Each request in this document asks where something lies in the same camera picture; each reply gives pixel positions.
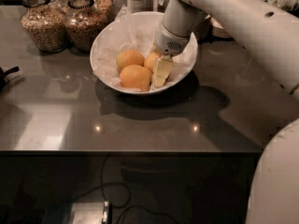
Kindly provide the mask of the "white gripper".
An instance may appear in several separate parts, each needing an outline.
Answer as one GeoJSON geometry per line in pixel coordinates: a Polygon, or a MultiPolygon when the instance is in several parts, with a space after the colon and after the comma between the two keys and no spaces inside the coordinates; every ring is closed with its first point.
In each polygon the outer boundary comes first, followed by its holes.
{"type": "Polygon", "coordinates": [[[164,85],[174,66],[171,56],[177,56],[185,49],[190,36],[191,31],[186,22],[160,21],[154,38],[154,48],[163,55],[154,60],[151,83],[155,88],[164,85]]]}

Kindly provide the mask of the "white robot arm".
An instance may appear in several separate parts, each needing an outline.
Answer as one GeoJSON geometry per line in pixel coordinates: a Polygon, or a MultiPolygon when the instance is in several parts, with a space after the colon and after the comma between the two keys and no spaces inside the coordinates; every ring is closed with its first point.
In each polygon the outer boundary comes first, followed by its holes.
{"type": "MultiPolygon", "coordinates": [[[[299,19],[262,0],[169,0],[154,46],[177,56],[206,14],[260,64],[285,92],[298,96],[299,19]]],[[[250,189],[246,224],[299,224],[299,120],[266,146],[250,189]]]]}

